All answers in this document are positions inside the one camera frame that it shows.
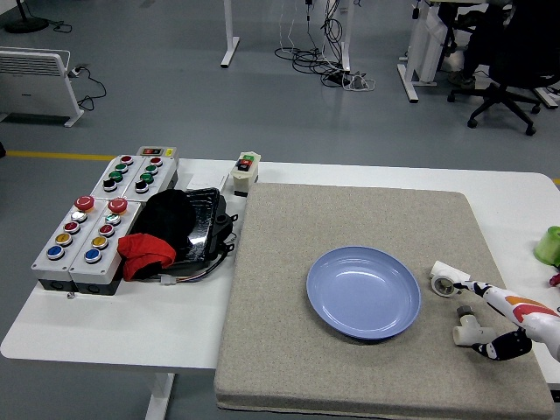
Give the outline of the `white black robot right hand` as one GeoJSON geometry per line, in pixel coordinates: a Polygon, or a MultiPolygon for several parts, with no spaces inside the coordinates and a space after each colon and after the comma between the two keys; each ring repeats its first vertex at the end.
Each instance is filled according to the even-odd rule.
{"type": "Polygon", "coordinates": [[[461,281],[453,287],[474,292],[517,326],[489,343],[472,344],[472,350],[493,361],[508,361],[529,353],[532,343],[538,342],[559,361],[559,315],[548,306],[490,283],[461,281]]]}

